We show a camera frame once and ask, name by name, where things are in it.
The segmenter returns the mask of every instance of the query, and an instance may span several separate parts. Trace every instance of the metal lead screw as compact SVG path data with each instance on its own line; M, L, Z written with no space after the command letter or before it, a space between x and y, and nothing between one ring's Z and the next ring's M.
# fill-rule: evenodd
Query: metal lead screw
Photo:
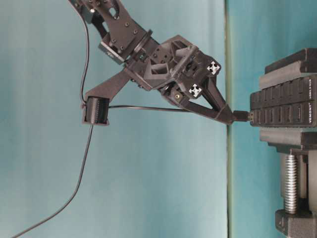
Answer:
M285 197L286 213L296 214L298 202L297 159L295 155L285 157Z

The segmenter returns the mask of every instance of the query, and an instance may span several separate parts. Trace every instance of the bolt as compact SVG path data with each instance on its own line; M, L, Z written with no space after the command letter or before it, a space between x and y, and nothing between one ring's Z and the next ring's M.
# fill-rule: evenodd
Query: bolt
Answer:
M284 209L286 213L296 214L298 200L297 159L295 155L285 157L285 196Z

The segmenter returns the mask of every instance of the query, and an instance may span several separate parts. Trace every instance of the teal backdrop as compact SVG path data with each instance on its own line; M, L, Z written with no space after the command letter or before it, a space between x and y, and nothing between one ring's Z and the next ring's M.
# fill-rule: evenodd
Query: teal backdrop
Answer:
M227 0L228 95L249 110L264 67L306 47L317 47L317 1ZM248 123L229 128L230 237L282 238L274 213L283 208L276 149Z
M123 3L159 42L180 34L214 56L223 66L218 86L225 94L222 0ZM85 90L121 69L89 30ZM67 1L3 1L0 39L0 237L8 238L70 197L89 128L81 124L79 102L84 32ZM133 83L113 103L169 107L158 92ZM191 114L131 110L110 111L109 120L109 127L95 127L77 197L25 238L227 236L224 125Z

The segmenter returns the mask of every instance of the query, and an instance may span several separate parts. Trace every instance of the cable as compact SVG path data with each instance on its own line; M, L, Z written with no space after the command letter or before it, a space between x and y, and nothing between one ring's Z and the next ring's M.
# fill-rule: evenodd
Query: cable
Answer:
M136 110L149 110L149 111L161 111L161 112L190 113L190 111L183 110L183 109L139 107L139 106L130 106L130 105L117 105L117 106L110 106L109 108L110 108L110 109L128 108L128 109L136 109Z
M17 238L20 237L21 235L29 232L30 230L40 226L41 224L47 222L48 220L52 219L53 217L55 217L56 215L58 215L62 210L64 210L69 204L70 202L74 199L74 197L76 196L79 186L81 184L81 180L83 178L83 173L84 173L84 168L85 168L85 164L86 164L86 160L87 160L87 154L88 154L88 150L89 150L89 146L90 146L90 141L91 141L91 136L93 134L93 128L94 126L91 125L90 130L89 130L89 135L88 135L88 141L87 141L87 145L86 145L86 150L85 150L85 154L84 154L84 159L81 165L81 169L80 169L80 175L79 175L79 179L77 182L77 186L75 188L75 191L73 192L72 196L70 197L70 199L60 208L58 209L54 214L50 215L49 217L45 218L44 220L38 222L37 224L29 227L28 229L25 229L24 231L20 232L19 234L12 236L12 238Z
M78 9L71 3L70 0L68 0L69 4L71 5L71 7L76 11L77 15L80 17L81 22L84 25L84 30L85 30L85 36L86 36L86 62L85 62L85 67L84 67L84 72L81 78L81 82L80 82L80 100L82 102L83 105L86 105L86 100L84 98L84 85L85 85L85 80L86 80L86 76L87 76L87 71L88 71L88 65L89 65L89 57L90 57L90 41L89 41L89 32L88 32L88 27L87 24L83 18L83 16L80 14L80 12L78 11Z

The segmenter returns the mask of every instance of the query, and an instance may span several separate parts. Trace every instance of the cylindrical cable holder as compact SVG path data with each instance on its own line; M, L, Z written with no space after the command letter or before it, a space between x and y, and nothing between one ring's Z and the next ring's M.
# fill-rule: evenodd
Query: cylindrical cable holder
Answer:
M109 99L88 97L84 108L83 123L92 125L108 125Z

